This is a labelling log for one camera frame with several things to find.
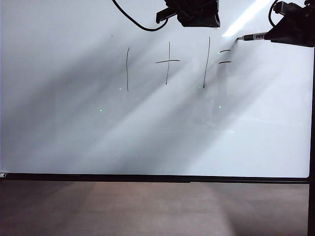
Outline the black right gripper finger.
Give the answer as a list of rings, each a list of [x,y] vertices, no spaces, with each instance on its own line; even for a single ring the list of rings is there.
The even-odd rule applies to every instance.
[[[294,34],[292,33],[292,21],[283,17],[271,30],[266,33],[266,40],[274,43],[292,44]]]

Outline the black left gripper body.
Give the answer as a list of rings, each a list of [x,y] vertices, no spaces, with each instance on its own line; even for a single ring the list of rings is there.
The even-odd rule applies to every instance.
[[[166,0],[183,27],[219,28],[218,0]]]

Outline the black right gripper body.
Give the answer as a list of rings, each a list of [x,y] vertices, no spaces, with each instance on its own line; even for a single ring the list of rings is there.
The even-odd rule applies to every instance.
[[[303,47],[315,46],[315,9],[311,7],[299,7],[294,12],[295,35],[293,45]]]

